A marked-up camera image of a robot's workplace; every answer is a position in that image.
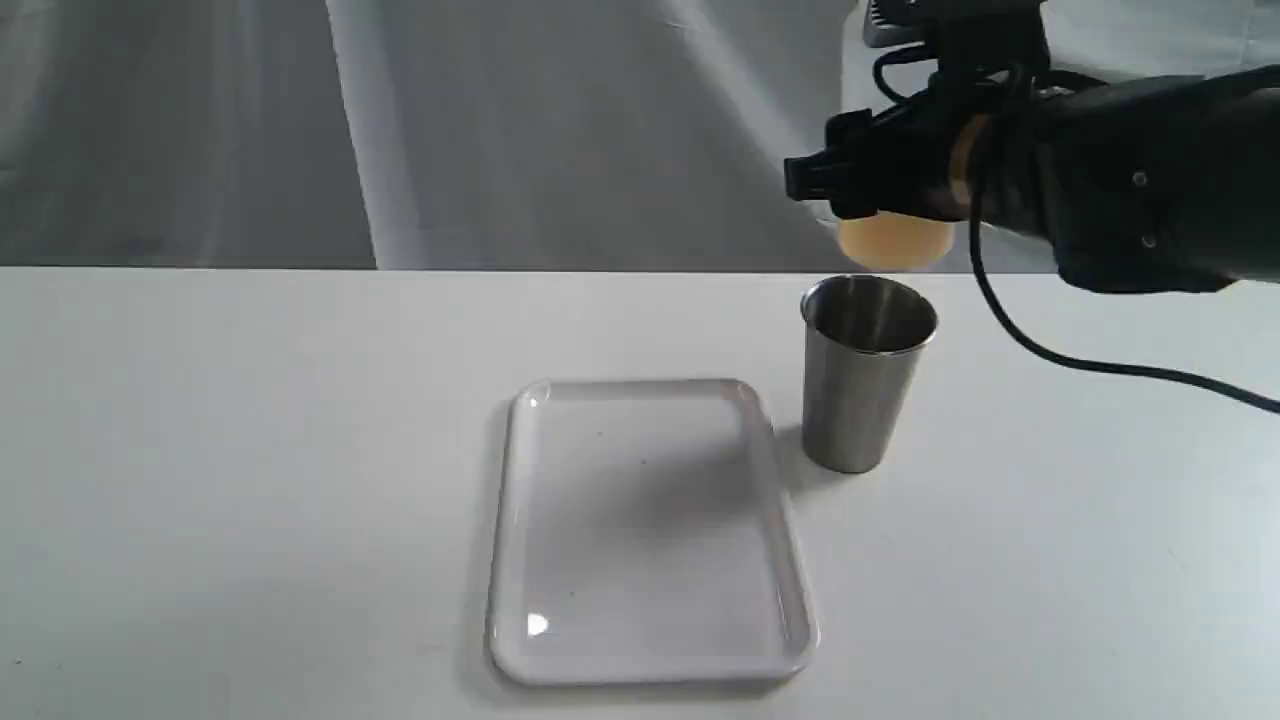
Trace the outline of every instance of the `table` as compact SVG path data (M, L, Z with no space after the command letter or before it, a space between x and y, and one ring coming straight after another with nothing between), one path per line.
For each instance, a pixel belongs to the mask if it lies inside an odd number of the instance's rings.
M1280 714L1280 419L1016 348L972 279L899 436L796 450L813 277L0 270L0 716L1203 719ZM1065 351L1280 393L1280 288L1001 277ZM483 651L504 402L736 377L783 443L814 664L535 692Z

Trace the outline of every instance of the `white tray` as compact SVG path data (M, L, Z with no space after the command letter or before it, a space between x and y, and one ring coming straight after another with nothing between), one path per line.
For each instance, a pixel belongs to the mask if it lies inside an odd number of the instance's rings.
M773 428L735 380L513 401L489 647L532 685L781 680L818 643Z

